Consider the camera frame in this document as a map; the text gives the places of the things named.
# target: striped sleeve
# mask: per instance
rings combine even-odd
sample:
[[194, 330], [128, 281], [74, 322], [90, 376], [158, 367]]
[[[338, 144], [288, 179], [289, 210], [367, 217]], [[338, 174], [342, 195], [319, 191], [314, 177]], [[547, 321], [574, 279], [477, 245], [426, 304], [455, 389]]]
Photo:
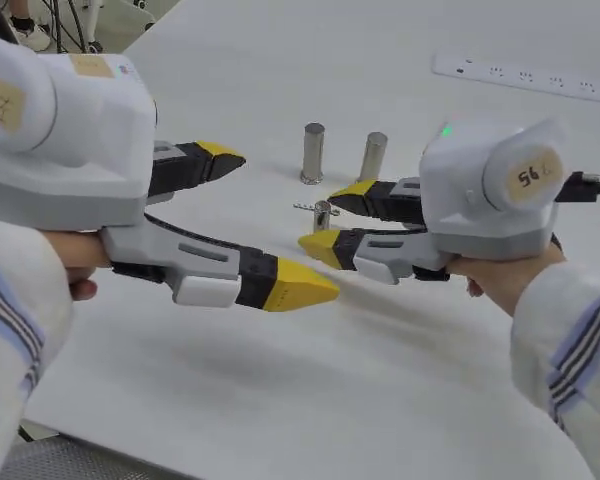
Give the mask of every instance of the striped sleeve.
[[71, 304], [64, 268], [44, 237], [0, 222], [0, 467], [64, 341]]
[[600, 479], [600, 284], [567, 263], [541, 273], [516, 308], [513, 380]]

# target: sleeve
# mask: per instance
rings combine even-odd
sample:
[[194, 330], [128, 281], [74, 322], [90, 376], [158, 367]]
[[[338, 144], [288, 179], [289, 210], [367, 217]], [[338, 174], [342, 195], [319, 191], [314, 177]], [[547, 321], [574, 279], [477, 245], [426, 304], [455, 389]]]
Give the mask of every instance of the sleeve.
[[600, 284], [569, 263], [543, 271], [516, 307], [511, 360], [516, 387], [600, 479]]
[[0, 467], [71, 317], [66, 273], [37, 231], [0, 222]]

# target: metal cylinder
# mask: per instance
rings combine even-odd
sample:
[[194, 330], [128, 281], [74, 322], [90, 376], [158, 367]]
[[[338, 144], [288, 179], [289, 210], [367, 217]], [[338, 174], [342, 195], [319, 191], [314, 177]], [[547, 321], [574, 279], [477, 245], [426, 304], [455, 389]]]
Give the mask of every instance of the metal cylinder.
[[304, 157], [300, 179], [306, 185], [317, 185], [322, 181], [322, 147], [324, 126], [310, 123], [304, 127]]
[[358, 177], [359, 182], [378, 179], [388, 142], [389, 139], [384, 133], [372, 132], [369, 134], [364, 150], [364, 157], [362, 158], [360, 176]]
[[329, 229], [329, 220], [331, 219], [331, 204], [325, 200], [316, 202], [313, 208], [313, 231], [321, 232]]

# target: hand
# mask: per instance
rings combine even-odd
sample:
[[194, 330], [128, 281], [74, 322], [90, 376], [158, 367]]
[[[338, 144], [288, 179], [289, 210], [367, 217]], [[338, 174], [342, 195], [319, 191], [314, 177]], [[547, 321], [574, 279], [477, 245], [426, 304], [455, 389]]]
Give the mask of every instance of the hand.
[[512, 262], [490, 262], [458, 258], [447, 266], [449, 273], [467, 277], [467, 292], [472, 297], [486, 294], [513, 316], [518, 300], [527, 286], [550, 265], [566, 261], [562, 251], [551, 244], [539, 257]]
[[75, 301], [90, 300], [98, 286], [89, 277], [97, 267], [108, 267], [109, 258], [97, 233], [42, 232], [67, 269], [67, 281]]

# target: electrical outlet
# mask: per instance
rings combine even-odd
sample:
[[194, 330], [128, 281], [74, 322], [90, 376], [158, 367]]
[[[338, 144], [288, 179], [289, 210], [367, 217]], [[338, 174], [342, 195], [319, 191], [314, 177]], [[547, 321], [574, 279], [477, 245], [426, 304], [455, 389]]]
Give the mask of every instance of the electrical outlet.
[[445, 54], [435, 55], [432, 70], [438, 75], [600, 102], [600, 79], [596, 80], [591, 75], [484, 62]]

